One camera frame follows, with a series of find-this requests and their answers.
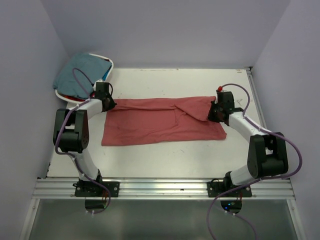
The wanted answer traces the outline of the salmon pink t shirt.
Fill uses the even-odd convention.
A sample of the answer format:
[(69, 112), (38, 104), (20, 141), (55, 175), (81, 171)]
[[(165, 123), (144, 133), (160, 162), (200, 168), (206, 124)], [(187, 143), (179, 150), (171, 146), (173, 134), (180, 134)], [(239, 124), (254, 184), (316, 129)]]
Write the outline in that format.
[(222, 141), (227, 133), (207, 119), (214, 96), (117, 99), (106, 113), (102, 146)]

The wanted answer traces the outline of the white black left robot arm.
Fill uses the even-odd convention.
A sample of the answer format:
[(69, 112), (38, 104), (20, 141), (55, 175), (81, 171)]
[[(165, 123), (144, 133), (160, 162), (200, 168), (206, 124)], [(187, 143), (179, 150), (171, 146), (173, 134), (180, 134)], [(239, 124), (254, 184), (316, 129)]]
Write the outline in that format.
[(58, 155), (70, 157), (78, 172), (78, 182), (74, 185), (77, 197), (111, 196), (88, 150), (89, 119), (112, 110), (117, 104), (112, 98), (114, 89), (109, 82), (99, 80), (94, 87), (93, 98), (78, 102), (71, 108), (60, 108), (55, 115), (54, 149)]

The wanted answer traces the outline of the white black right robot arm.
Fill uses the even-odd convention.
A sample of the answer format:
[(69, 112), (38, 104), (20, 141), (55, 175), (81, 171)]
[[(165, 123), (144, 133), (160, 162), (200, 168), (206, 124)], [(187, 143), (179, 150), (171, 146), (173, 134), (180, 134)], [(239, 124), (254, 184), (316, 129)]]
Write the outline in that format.
[(207, 182), (208, 196), (213, 198), (221, 193), (235, 196), (241, 186), (263, 177), (273, 177), (288, 172), (288, 156), (285, 140), (266, 133), (261, 126), (253, 126), (245, 119), (244, 110), (235, 107), (230, 91), (217, 90), (217, 100), (211, 102), (207, 119), (224, 123), (236, 130), (249, 144), (246, 164), (229, 171), (222, 181), (217, 178)]

